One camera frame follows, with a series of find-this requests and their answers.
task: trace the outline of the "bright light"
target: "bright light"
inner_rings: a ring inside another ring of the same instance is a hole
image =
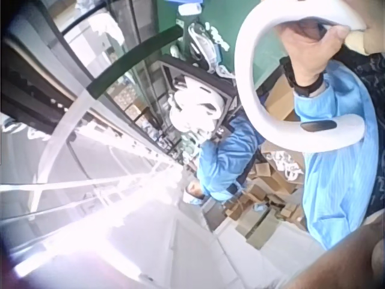
[[[23,278],[26,275],[30,274],[32,271],[36,270],[40,266],[44,265],[53,257],[48,251],[39,252],[28,259],[24,260],[20,264],[16,265],[13,269],[18,277]]]
[[[120,273],[128,278],[138,281],[141,270],[133,262],[124,257],[109,242],[100,244],[95,252],[109,265],[113,266]]]

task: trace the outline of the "hand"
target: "hand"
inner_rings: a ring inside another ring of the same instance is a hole
[[[290,56],[295,81],[299,86],[313,84],[325,70],[328,61],[340,50],[350,29],[333,26],[321,36],[315,20],[281,24],[278,35]]]

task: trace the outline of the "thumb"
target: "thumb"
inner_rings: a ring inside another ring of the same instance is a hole
[[[325,34],[319,42],[321,51],[324,55],[334,56],[345,41],[345,38],[350,33],[350,29],[346,26],[333,26]]]

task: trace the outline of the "white vr controller ring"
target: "white vr controller ring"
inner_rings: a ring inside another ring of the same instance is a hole
[[[270,116],[254,89],[254,50],[274,26],[305,18],[364,30],[365,23],[341,0],[265,0],[246,17],[235,46],[235,76],[239,98],[250,122],[270,142],[292,151],[315,153],[353,145],[365,133],[364,120],[355,114],[313,123],[286,122]]]

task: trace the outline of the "blue shirt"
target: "blue shirt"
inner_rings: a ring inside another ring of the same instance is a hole
[[[369,93],[343,64],[330,61],[326,90],[314,98],[295,95],[301,121],[354,113],[365,120],[364,138],[331,152],[305,154],[303,208],[310,234],[329,249],[356,230],[368,207],[378,164],[378,128]]]
[[[219,144],[206,141],[201,146],[197,177],[205,195],[218,201],[231,199],[227,191],[231,184],[242,190],[243,184],[236,179],[257,151],[263,138],[244,116],[237,116],[231,122],[233,133]]]

